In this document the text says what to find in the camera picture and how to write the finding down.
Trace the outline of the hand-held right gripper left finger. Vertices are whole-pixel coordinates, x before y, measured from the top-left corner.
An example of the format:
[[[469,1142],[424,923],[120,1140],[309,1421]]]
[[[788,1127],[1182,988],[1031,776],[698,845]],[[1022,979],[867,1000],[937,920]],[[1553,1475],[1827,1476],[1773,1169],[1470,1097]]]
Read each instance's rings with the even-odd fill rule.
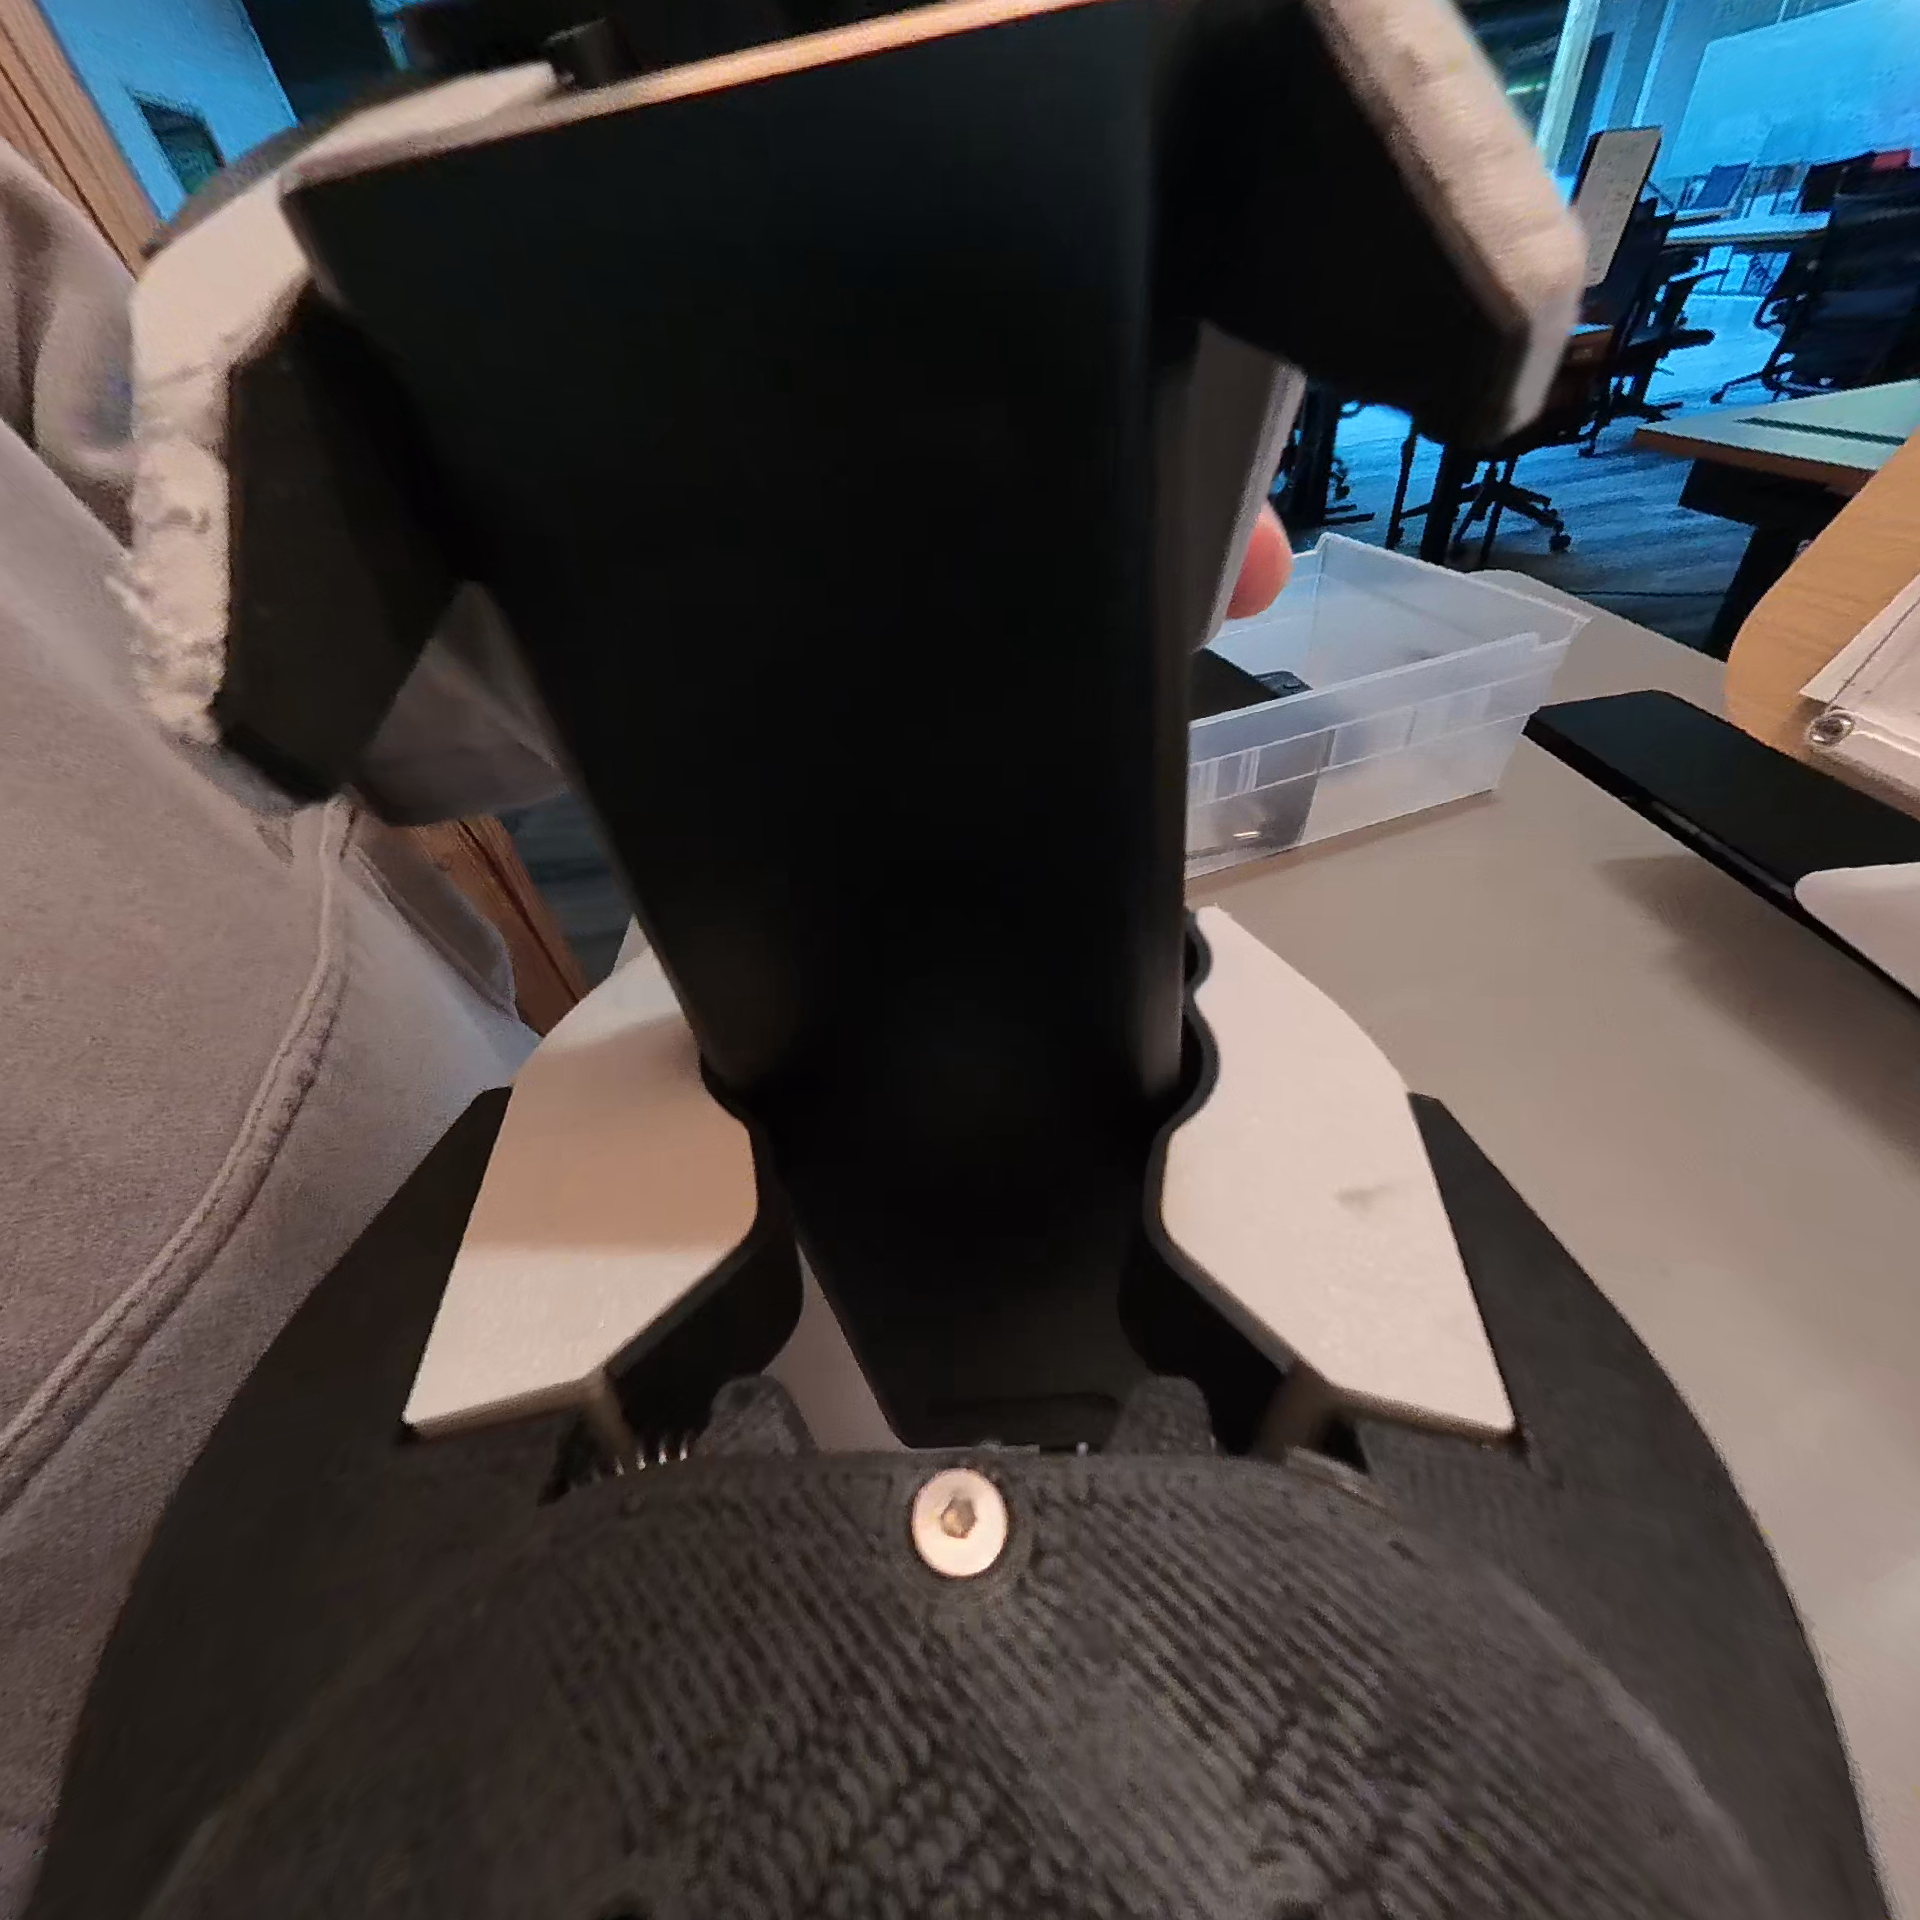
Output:
[[[788,1345],[802,1273],[751,1128],[630,945],[516,1072],[403,1423],[562,1414],[600,1443],[688,1443]]]

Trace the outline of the sign board on stand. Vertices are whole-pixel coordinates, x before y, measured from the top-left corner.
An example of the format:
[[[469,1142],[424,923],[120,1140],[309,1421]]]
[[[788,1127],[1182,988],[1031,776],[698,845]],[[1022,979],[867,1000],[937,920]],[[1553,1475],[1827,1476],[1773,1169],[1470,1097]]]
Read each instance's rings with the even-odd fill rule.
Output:
[[[1570,206],[1592,253],[1612,244],[1607,236],[1639,204],[1663,144],[1665,130],[1658,125],[1591,135],[1575,175]]]

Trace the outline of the wooden display board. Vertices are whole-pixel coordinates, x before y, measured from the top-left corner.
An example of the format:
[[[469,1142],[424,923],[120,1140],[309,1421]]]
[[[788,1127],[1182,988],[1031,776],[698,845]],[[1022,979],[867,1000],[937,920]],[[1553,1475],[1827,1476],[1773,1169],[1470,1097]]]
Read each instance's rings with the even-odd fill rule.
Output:
[[[1910,809],[1898,795],[1850,771],[1814,762],[1807,726],[1816,708],[1801,693],[1917,578],[1917,462],[1919,441],[1910,439],[1788,565],[1741,626],[1725,676],[1725,708],[1741,732],[1892,805],[1909,818],[1919,816],[1919,807]]]

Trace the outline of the white curved stand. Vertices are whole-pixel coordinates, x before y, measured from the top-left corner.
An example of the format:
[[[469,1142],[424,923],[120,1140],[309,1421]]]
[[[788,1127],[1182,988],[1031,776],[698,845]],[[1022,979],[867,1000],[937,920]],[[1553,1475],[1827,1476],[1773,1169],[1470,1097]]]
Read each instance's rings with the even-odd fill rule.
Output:
[[[1793,887],[1796,906],[1861,965],[1919,1000],[1919,863],[1827,869]]]

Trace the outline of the white partition board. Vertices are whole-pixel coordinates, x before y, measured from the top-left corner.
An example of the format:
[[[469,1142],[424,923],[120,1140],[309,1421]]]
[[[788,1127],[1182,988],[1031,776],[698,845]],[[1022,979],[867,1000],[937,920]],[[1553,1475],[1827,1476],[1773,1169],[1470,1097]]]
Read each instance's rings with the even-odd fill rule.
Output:
[[[1715,41],[1663,175],[1823,164],[1917,141],[1917,4],[1857,3]]]

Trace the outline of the person's left hand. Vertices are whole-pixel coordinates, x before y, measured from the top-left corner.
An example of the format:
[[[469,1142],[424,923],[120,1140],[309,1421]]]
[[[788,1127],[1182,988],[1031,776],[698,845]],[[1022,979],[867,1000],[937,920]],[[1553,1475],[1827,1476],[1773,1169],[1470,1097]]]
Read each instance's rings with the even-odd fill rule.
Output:
[[[1222,621],[1243,621],[1268,610],[1292,572],[1292,546],[1277,508],[1266,500],[1252,522],[1240,568]]]

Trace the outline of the black office chair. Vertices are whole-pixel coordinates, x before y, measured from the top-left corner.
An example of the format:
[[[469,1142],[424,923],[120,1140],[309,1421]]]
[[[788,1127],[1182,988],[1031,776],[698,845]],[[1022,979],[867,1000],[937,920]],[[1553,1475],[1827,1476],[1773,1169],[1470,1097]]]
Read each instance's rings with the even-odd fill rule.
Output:
[[[1689,299],[1703,281],[1690,262],[1701,254],[1670,250],[1672,229],[1675,214],[1658,199],[1633,206],[1607,272],[1584,295],[1537,416],[1499,442],[1443,445],[1432,491],[1420,502],[1411,500],[1411,488],[1424,433],[1407,433],[1384,535],[1389,551],[1399,551],[1420,522],[1422,561],[1457,565],[1479,535],[1477,566],[1488,566],[1508,519],[1545,530],[1557,556],[1572,549],[1567,516],[1549,493],[1524,488],[1518,471],[1539,452],[1597,456],[1604,430],[1617,421],[1666,418],[1666,410],[1647,399],[1663,361],[1715,341],[1710,328],[1687,321]]]
[[[1909,380],[1919,372],[1919,170],[1864,175],[1838,188],[1819,242],[1783,278],[1776,347],[1743,386],[1804,399]]]

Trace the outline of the long wooden table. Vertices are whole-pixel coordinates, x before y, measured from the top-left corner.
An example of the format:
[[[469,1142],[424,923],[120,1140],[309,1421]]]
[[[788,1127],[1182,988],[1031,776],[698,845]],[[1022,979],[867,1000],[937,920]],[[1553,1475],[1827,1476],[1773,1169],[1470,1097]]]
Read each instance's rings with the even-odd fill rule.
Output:
[[[1639,451],[1687,464],[1680,508],[1734,522],[1746,544],[1705,652],[1729,660],[1743,626],[1803,549],[1913,439],[1919,382],[1727,405],[1645,425]]]

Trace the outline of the dark wall poster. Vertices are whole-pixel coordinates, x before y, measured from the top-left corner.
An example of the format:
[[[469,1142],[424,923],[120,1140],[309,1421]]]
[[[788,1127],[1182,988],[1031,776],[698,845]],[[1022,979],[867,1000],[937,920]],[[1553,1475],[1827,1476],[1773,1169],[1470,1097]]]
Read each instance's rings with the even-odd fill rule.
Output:
[[[133,90],[133,105],[185,196],[211,185],[229,156],[198,109]]]

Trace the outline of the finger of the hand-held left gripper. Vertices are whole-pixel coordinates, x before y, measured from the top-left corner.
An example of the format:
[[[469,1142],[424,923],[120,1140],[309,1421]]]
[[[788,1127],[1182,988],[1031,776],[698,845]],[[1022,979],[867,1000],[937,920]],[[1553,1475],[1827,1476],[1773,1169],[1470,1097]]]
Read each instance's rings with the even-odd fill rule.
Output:
[[[547,61],[396,76],[197,188],[133,295],[126,610],[157,722],[307,807],[424,827],[553,798],[508,623],[427,525],[377,371],[284,206],[309,163],[412,152],[562,93]]]
[[[1587,262],[1455,4],[1165,4],[1168,313],[1488,449],[1540,415]]]

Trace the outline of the small black box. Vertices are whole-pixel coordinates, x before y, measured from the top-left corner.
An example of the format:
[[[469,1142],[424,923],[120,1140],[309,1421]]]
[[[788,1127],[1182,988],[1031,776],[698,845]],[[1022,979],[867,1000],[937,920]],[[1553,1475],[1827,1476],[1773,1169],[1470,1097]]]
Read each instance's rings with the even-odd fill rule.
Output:
[[[1308,684],[1259,676],[1205,646],[1190,665],[1185,877],[1201,883],[1306,845],[1332,734],[1292,707]]]

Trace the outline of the clear plastic bin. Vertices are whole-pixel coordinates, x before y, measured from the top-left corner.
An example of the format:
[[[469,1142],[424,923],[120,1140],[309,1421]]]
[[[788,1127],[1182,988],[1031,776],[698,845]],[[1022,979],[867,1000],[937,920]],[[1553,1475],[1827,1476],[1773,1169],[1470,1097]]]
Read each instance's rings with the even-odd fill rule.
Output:
[[[1306,682],[1292,712],[1331,749],[1302,851],[1494,793],[1592,618],[1523,576],[1325,536],[1271,609],[1201,650]]]

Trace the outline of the person's grey sweatshirt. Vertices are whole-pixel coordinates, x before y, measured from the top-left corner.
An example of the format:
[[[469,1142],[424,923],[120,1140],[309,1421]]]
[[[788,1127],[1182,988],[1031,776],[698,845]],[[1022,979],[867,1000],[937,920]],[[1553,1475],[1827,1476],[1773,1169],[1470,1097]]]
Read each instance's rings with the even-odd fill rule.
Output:
[[[289,813],[133,682],[133,278],[5,148],[3,1805],[52,1822],[180,1478],[534,1044],[508,953],[351,801]]]

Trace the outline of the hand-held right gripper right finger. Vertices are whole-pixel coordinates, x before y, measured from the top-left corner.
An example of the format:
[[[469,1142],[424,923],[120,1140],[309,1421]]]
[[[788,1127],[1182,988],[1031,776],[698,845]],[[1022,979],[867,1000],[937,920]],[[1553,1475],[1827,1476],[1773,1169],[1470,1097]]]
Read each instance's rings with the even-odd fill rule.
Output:
[[[1220,1449],[1380,1423],[1518,1435],[1405,1076],[1225,908],[1188,920],[1185,1092],[1147,1158],[1120,1322]]]

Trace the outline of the black power bank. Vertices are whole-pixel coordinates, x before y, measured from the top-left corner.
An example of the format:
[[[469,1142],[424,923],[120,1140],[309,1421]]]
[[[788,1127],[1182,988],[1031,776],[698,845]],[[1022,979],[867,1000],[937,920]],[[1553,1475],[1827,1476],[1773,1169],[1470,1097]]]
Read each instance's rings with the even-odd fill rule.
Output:
[[[1185,1067],[1152,4],[925,9],[357,170],[399,392],[888,1423],[1096,1449]]]

